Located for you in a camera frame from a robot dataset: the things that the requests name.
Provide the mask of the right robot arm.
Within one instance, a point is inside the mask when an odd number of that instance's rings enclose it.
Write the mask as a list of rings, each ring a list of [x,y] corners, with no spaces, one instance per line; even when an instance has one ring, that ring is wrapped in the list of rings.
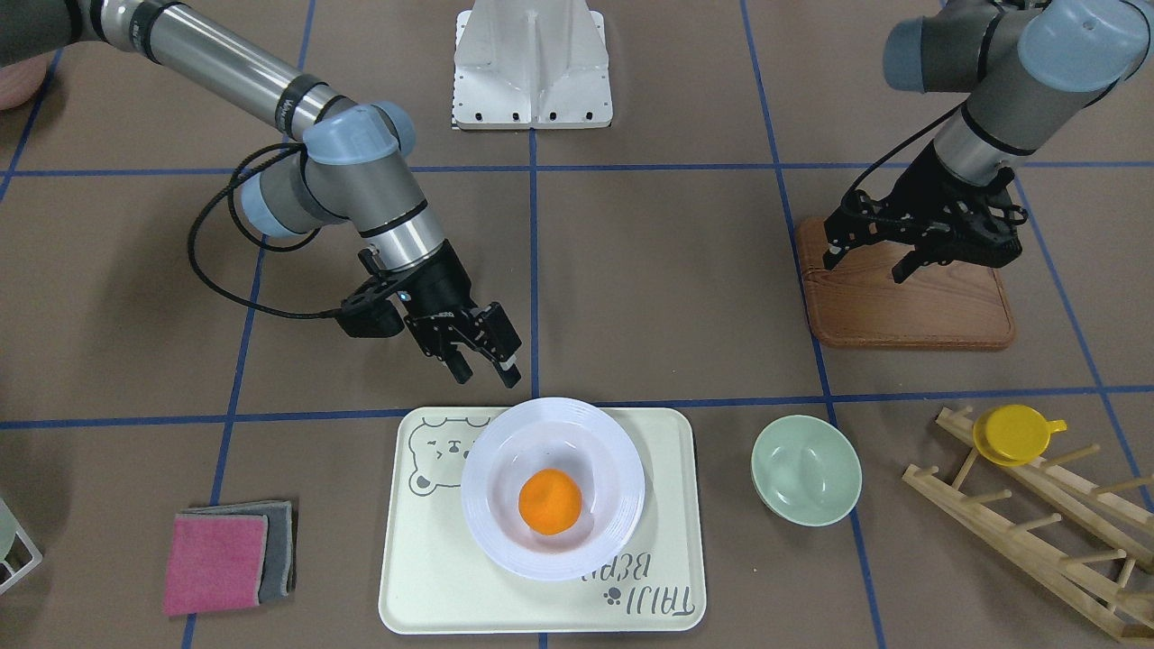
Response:
[[[458,383],[472,376],[464,349],[490,361],[504,386],[519,382],[522,341],[501,304],[473,300],[470,276],[409,167],[415,128],[399,106],[355,103],[181,1],[3,2],[3,65],[75,42],[138,53],[280,132],[282,143],[240,161],[187,234],[189,264],[207,288],[276,318],[334,320],[352,338],[409,331]],[[367,279],[339,307],[319,312],[280,311],[219,288],[197,261],[198,229],[219,203],[269,251],[276,238],[300,248],[322,227],[353,226]]]

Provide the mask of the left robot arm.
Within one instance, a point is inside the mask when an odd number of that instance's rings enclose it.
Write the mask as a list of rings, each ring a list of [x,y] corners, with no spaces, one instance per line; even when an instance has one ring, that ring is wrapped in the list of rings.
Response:
[[[824,223],[826,270],[877,243],[908,246],[898,283],[930,264],[1013,262],[1028,219],[1007,193],[1016,167],[1149,59],[1149,1],[947,1],[897,24],[887,85],[965,98],[929,124],[932,140],[886,197],[845,193]]]

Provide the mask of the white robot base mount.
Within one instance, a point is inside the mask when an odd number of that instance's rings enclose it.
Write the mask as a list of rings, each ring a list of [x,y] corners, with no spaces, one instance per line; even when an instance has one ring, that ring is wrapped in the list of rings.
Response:
[[[456,16],[451,124],[462,130],[610,127],[605,28],[585,1],[477,1]]]

